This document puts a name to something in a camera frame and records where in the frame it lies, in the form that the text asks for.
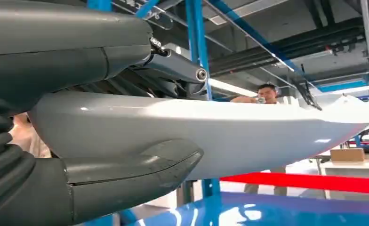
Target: gray pants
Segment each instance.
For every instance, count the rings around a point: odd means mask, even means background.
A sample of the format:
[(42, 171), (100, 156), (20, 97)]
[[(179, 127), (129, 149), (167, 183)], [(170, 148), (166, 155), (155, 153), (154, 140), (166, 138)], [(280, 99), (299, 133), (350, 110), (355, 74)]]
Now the gray pants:
[[(286, 167), (277, 167), (274, 169), (270, 170), (271, 173), (286, 173)], [(259, 185), (255, 185), (255, 184), (246, 184), (245, 188), (244, 188), (244, 192), (245, 193), (254, 193), (257, 194), (258, 193), (258, 188)], [(274, 187), (273, 193), (275, 195), (283, 195), (286, 196), (287, 195), (287, 187)]]

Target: fluorescent light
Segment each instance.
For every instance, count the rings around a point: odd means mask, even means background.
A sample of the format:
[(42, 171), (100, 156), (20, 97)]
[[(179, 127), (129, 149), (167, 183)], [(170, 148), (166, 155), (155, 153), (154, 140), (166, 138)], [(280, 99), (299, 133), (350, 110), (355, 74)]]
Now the fluorescent light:
[(238, 94), (245, 95), (248, 97), (255, 97), (256, 95), (258, 95), (256, 92), (246, 90), (246, 89), (243, 89), (237, 86), (233, 86), (228, 83), (218, 81), (216, 79), (209, 79), (208, 83), (215, 88), (227, 90), (227, 91), (238, 93)]
[(332, 94), (353, 93), (353, 92), (366, 91), (366, 90), (369, 90), (369, 86), (337, 90), (337, 91), (332, 92)]

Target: metal bolt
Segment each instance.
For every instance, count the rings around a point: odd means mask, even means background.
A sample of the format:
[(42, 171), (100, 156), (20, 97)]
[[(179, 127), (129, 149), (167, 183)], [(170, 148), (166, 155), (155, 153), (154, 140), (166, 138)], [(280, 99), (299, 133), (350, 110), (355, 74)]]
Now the metal bolt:
[(205, 81), (207, 79), (207, 71), (205, 69), (199, 69), (197, 71), (197, 79), (200, 81)]

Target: red barrier tape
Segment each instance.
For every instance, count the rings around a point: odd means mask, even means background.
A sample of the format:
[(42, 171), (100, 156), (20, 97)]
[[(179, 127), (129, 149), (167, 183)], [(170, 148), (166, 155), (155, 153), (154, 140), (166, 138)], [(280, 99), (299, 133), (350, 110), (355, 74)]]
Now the red barrier tape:
[(369, 178), (333, 177), (283, 173), (251, 173), (221, 178), (222, 181), (243, 182), (282, 187), (302, 187), (343, 192), (369, 193)]

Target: ceiling light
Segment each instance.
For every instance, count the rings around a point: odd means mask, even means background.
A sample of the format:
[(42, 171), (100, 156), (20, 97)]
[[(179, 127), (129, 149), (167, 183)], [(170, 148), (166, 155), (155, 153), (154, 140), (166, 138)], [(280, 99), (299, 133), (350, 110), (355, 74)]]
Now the ceiling light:
[(228, 83), (218, 81), (216, 79), (209, 79), (208, 83), (210, 84), (210, 86), (213, 86), (215, 88), (227, 90), (227, 91), (238, 93), (238, 94), (245, 95), (248, 97), (255, 97), (256, 95), (258, 95), (256, 92), (246, 90), (246, 89), (243, 89), (237, 86), (233, 86)]

